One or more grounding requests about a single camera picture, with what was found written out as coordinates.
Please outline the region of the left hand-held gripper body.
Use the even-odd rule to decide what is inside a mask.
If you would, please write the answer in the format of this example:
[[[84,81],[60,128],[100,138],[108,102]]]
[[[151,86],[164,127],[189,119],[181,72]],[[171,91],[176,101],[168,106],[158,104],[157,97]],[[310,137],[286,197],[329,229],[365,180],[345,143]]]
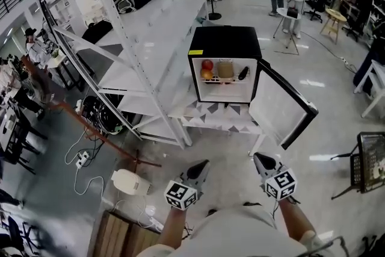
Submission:
[[[164,191],[164,197],[171,207],[188,209],[202,197],[202,186],[197,187],[194,180],[187,178],[185,171],[176,180],[171,180],[168,183]]]

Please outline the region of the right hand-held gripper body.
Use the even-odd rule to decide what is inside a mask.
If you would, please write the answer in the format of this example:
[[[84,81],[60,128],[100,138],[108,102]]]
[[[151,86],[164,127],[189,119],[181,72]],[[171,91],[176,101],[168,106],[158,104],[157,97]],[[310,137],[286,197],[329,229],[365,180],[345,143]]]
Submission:
[[[293,170],[283,164],[278,164],[275,169],[262,172],[261,177],[264,192],[276,201],[293,195],[298,186]]]

